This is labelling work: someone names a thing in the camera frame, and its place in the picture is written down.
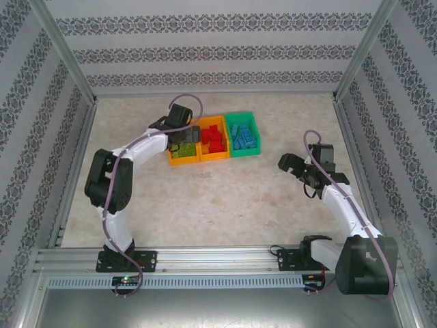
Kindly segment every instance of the purple cable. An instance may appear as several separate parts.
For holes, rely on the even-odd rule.
[[[129,296],[132,296],[132,295],[134,295],[139,289],[140,289],[140,287],[143,285],[143,270],[141,269],[141,266],[138,264],[138,263],[136,263],[135,262],[135,260],[133,259],[133,258],[131,258],[131,257],[129,257],[129,256],[127,256],[118,246],[117,246],[117,244],[115,244],[114,242],[113,242],[113,240],[112,240],[112,238],[111,238],[111,236],[109,236],[109,233],[108,233],[108,229],[107,229],[107,215],[108,215],[108,207],[109,207],[109,203],[111,202],[111,196],[112,196],[112,192],[113,192],[113,189],[114,189],[114,182],[115,182],[115,176],[116,176],[116,173],[117,173],[117,167],[118,167],[118,163],[120,162],[120,160],[122,159],[122,157],[123,157],[123,155],[124,154],[126,154],[127,153],[127,151],[129,150],[129,148],[131,148],[131,147],[133,147],[134,145],[136,145],[137,143],[139,143],[140,141],[143,141],[143,140],[145,140],[145,139],[147,139],[147,138],[150,138],[150,137],[153,137],[153,136],[155,136],[155,135],[161,135],[161,134],[163,134],[163,133],[170,133],[170,132],[180,132],[180,131],[183,131],[183,130],[186,130],[186,129],[188,129],[188,128],[190,128],[190,127],[192,127],[193,125],[196,125],[196,123],[201,119],[201,117],[202,117],[202,115],[203,115],[203,104],[202,104],[202,101],[197,97],[197,96],[195,96],[194,94],[180,94],[179,96],[176,96],[171,102],[170,102],[170,105],[169,105],[169,110],[171,109],[171,106],[174,104],[174,102],[177,100],[177,99],[179,99],[179,98],[181,98],[181,97],[185,97],[185,96],[188,96],[188,97],[192,97],[192,98],[194,98],[195,100],[197,100],[198,102],[199,102],[199,105],[200,105],[200,114],[199,114],[199,116],[197,117],[197,119],[194,121],[194,122],[190,122],[190,124],[189,125],[187,125],[187,126],[183,126],[182,128],[172,128],[172,129],[169,129],[169,130],[163,130],[163,131],[156,131],[156,132],[153,132],[153,133],[150,133],[150,134],[147,134],[147,135],[142,135],[142,136],[140,136],[138,139],[136,139],[136,140],[134,140],[134,141],[132,141],[130,144],[128,144],[121,152],[120,152],[120,154],[117,156],[117,159],[115,160],[115,163],[114,163],[114,167],[113,167],[113,174],[112,174],[112,176],[111,176],[111,179],[110,179],[110,182],[109,182],[109,188],[108,188],[108,195],[107,195],[107,199],[106,199],[106,201],[105,201],[105,203],[104,203],[104,208],[103,208],[103,224],[102,224],[102,226],[103,226],[103,231],[104,231],[104,235],[106,236],[106,238],[108,239],[108,241],[111,243],[111,245],[125,258],[125,259],[127,259],[129,262],[131,262],[133,265],[135,265],[135,267],[138,269],[138,276],[139,276],[139,283],[138,283],[138,285],[137,285],[137,287],[132,291],[132,292],[129,292],[128,294],[126,294],[126,295],[122,295],[123,296],[123,298],[126,298],[126,297],[129,297]],[[118,286],[119,285],[117,285],[116,287],[115,287],[115,296],[117,296],[117,297],[119,297],[120,296],[120,294],[118,293],[118,291],[117,291],[117,289],[118,289]]]
[[[380,256],[381,261],[384,265],[385,271],[387,272],[387,277],[389,278],[389,293],[387,294],[387,296],[385,296],[385,298],[383,298],[383,299],[375,299],[375,298],[370,297],[368,295],[366,295],[366,297],[368,299],[371,299],[372,301],[375,301],[378,303],[386,303],[386,302],[391,300],[391,298],[393,296],[393,291],[395,289],[395,283],[393,282],[393,274],[391,273],[389,263],[387,262],[387,259],[384,255],[384,253],[382,252],[381,247],[376,242],[375,237],[373,237],[373,234],[370,232],[370,229],[367,227],[364,219],[361,217],[361,214],[358,211],[358,209],[356,208],[354,202],[350,199],[349,195],[330,177],[330,175],[323,169],[323,167],[314,158],[314,156],[311,153],[311,150],[309,149],[309,146],[308,146],[308,141],[307,141],[308,133],[314,133],[315,135],[318,136],[318,138],[319,138],[318,144],[322,141],[322,136],[320,135],[320,133],[318,133],[315,130],[307,130],[307,131],[305,131],[305,133],[303,135],[303,143],[305,145],[305,148],[307,149],[307,153],[308,153],[309,157],[311,158],[311,162],[326,176],[326,178],[333,184],[333,186],[335,188],[337,188],[337,190],[340,192],[340,194],[342,194],[344,196],[344,198],[348,200],[350,206],[352,207],[352,210],[355,212],[355,215],[358,217],[358,220],[360,221],[361,225],[364,227],[364,230],[366,231],[373,246],[375,247],[376,251],[378,252],[378,255]]]

